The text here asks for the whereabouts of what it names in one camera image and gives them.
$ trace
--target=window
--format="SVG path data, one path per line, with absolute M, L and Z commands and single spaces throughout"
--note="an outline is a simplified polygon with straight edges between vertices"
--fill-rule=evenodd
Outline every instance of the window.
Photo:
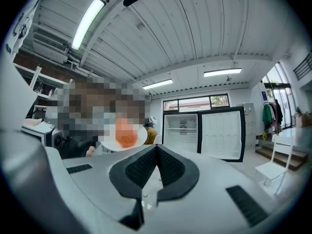
M 263 79 L 262 79 L 263 83 L 269 83 L 269 80 L 267 79 L 267 76 L 265 76 Z
M 179 112 L 202 111 L 209 110 L 210 108 L 209 97 L 179 100 Z
M 277 63 L 262 79 L 267 89 L 269 102 L 277 99 L 283 114 L 282 129 L 295 125 L 295 103 L 291 85 L 280 63 Z
M 228 95 L 215 95 L 164 101 L 164 112 L 196 112 L 211 108 L 230 107 Z
M 211 106 L 212 107 L 226 107 L 229 106 L 228 96 L 211 96 Z
M 282 66 L 277 63 L 263 78 L 264 83 L 289 83 Z
M 177 100 L 164 101 L 164 111 L 177 111 Z

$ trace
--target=sign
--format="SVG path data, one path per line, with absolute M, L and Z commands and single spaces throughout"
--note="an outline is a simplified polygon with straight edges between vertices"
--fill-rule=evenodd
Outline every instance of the sign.
M 263 100 L 268 100 L 267 94 L 265 93 L 265 91 L 262 91 L 261 93 L 262 93 Z

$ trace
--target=wooden step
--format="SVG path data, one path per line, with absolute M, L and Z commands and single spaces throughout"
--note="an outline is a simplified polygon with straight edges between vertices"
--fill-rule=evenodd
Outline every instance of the wooden step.
M 262 148 L 263 149 L 267 149 L 267 150 L 270 150 L 273 152 L 273 148 L 274 148 L 274 145 L 270 145 L 270 144 L 266 144 L 266 145 L 262 145 Z M 292 159 L 295 159 L 295 160 L 298 160 L 298 161 L 302 161 L 302 162 L 306 162 L 307 159 L 308 159 L 308 154 L 307 153 L 303 153 L 303 152 L 299 152 L 299 151 L 296 151 L 294 150 L 294 148 L 292 149 Z
M 271 150 L 268 150 L 268 149 L 265 149 L 265 148 L 259 148 L 259 149 L 256 149 L 255 152 L 257 154 L 260 154 L 260 155 L 270 159 L 270 160 L 272 158 L 273 151 L 271 151 Z M 286 167 L 287 158 L 288 158 L 287 156 L 284 156 L 284 155 L 282 155 L 280 153 L 275 153 L 275 155 L 274 155 L 274 162 L 276 162 L 277 164 L 280 164 L 283 167 Z M 290 160 L 290 163 L 289 163 L 288 169 L 290 169 L 292 171 L 296 171 L 304 163 L 305 163 L 305 161 L 293 159 L 293 156 L 292 156 L 292 158 Z

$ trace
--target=doorway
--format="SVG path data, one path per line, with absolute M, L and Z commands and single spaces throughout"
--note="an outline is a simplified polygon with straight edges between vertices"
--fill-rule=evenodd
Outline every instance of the doorway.
M 288 129 L 296 125 L 295 113 L 296 107 L 293 99 L 292 90 L 290 88 L 267 88 L 269 101 L 277 99 L 281 107 L 283 120 L 281 123 L 282 129 Z

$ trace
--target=person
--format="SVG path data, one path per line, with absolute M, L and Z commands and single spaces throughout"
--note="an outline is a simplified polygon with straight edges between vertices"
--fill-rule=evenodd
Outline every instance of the person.
M 145 123 L 144 128 L 147 131 L 147 139 L 144 143 L 144 145 L 152 145 L 154 144 L 154 140 L 157 136 L 157 131 L 151 127 L 150 123 Z
M 92 156 L 100 146 L 98 137 L 109 135 L 118 119 L 144 123 L 144 94 L 112 79 L 81 78 L 58 89 L 50 102 L 45 120 L 63 130 L 62 159 Z

